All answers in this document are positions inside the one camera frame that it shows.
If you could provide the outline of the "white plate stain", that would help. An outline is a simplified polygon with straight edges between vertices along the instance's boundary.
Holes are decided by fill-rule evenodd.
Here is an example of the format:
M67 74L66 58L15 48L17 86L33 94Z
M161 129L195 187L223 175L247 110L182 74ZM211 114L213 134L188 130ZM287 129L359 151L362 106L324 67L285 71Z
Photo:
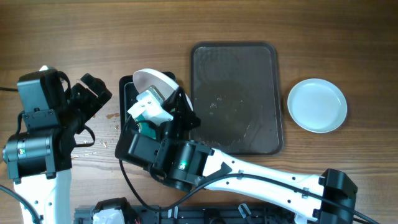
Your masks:
M132 79L139 94L154 85L164 100L179 87L176 81L173 81L164 73L151 68L144 68L136 71Z

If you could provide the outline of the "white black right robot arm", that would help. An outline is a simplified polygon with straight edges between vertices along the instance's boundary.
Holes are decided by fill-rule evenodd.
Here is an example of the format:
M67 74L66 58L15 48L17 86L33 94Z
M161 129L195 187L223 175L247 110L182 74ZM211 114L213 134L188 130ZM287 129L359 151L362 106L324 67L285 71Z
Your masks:
M345 173L294 174L239 160L187 139L199 124L183 89L145 88L128 109L115 156L188 197L201 189L234 192L293 212L297 223L353 222L358 189Z

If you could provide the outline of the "white plate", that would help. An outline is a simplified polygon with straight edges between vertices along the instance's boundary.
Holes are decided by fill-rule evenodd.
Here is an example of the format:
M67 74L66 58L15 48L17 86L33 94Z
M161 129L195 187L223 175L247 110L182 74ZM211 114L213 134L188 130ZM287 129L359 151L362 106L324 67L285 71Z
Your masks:
M338 129L348 115L343 92L331 82L319 78L309 78L292 87L287 109L297 125L319 134Z

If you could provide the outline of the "green yellow sponge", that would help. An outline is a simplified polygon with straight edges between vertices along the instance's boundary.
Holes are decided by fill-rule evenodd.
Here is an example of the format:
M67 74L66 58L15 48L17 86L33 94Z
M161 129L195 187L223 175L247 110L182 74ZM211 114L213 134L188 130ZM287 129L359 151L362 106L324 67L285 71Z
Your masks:
M157 125L148 119L145 119L143 115L139 115L134 119L138 125L139 132L146 135L152 139L157 138Z

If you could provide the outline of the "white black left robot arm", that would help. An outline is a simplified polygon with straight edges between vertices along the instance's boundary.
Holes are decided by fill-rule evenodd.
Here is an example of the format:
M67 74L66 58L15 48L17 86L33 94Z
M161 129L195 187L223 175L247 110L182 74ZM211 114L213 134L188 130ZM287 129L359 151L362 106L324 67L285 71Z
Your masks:
M4 189L21 204L24 223L71 223L70 186L75 135L94 132L86 125L112 97L104 82L89 73L71 85L54 68L19 78L17 91L23 110L17 130L2 157L13 190Z

